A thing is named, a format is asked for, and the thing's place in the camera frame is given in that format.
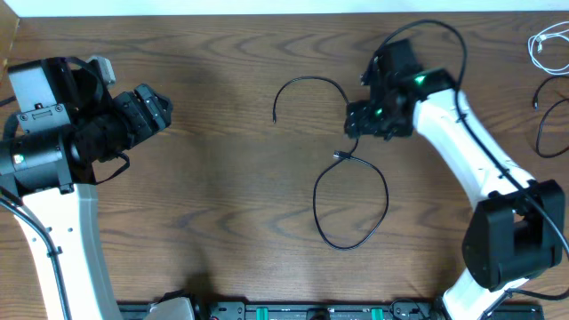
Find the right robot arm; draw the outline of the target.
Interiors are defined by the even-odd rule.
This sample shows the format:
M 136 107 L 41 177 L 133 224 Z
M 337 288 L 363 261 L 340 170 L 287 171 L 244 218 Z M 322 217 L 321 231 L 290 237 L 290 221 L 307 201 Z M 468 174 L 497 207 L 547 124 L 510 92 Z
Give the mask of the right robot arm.
M 510 293 L 557 266 L 565 194 L 539 182 L 497 144 L 443 68 L 426 70 L 409 40 L 380 47 L 362 76 L 367 100 L 347 106 L 345 133 L 390 140 L 423 136 L 466 193 L 473 215 L 461 250 L 465 270 L 442 297 L 446 319 L 484 319 Z

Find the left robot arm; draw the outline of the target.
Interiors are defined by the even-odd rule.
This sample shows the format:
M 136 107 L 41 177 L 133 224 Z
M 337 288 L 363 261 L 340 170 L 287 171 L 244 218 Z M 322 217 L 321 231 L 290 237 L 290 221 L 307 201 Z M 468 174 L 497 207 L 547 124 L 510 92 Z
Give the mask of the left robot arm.
M 121 316 L 100 243 L 95 163 L 172 122 L 172 102 L 147 84 L 117 96 L 110 61 L 53 57 L 12 66 L 19 109 L 1 139 L 1 204 L 26 237 L 51 319 Z

